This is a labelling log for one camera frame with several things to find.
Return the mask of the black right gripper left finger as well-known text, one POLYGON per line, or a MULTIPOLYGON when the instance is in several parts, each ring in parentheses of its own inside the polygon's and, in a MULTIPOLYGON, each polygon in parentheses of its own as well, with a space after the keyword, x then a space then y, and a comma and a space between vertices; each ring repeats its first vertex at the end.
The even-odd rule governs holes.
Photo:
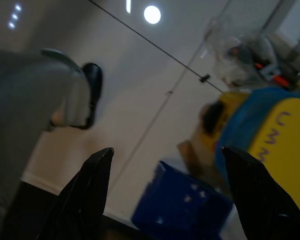
POLYGON ((99 240, 114 149, 92 154, 57 196, 35 240, 99 240))

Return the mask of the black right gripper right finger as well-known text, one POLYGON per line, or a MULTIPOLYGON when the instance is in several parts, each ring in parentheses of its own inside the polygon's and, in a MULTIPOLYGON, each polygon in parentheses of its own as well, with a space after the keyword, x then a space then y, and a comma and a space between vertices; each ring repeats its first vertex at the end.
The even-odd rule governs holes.
POLYGON ((221 152, 247 240, 300 240, 300 209, 264 164, 235 147, 221 152))

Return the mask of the blue and yellow bag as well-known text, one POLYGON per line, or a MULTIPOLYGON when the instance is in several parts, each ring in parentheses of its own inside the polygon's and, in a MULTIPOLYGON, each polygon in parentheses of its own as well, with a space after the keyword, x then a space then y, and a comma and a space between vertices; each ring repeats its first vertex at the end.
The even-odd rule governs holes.
POLYGON ((279 88, 255 90, 230 116, 215 151, 226 177, 222 146, 243 150, 264 164, 300 209, 300 96, 279 88))

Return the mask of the blue box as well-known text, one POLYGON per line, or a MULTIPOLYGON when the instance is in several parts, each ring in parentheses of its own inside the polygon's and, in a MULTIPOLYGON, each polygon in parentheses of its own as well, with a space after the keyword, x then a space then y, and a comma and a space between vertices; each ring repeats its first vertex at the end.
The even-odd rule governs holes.
POLYGON ((131 221, 154 240, 221 240, 232 208, 228 197, 160 161, 131 221))

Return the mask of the brown cardboard box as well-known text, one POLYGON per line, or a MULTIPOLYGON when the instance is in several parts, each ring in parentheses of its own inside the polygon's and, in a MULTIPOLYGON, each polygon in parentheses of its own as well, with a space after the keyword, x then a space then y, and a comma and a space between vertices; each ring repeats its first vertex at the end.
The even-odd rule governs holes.
POLYGON ((177 145, 187 170, 196 178, 211 175, 216 170, 215 154, 203 139, 204 123, 200 119, 190 138, 177 145))

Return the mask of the clear plastic bag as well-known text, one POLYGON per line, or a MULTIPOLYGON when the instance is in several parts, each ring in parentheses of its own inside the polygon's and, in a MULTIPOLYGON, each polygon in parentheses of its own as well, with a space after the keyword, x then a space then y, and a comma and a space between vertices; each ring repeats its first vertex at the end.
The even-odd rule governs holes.
POLYGON ((213 20, 204 40, 215 56, 215 74, 231 90, 300 89, 300 40, 288 47, 259 29, 235 26, 229 17, 213 20))

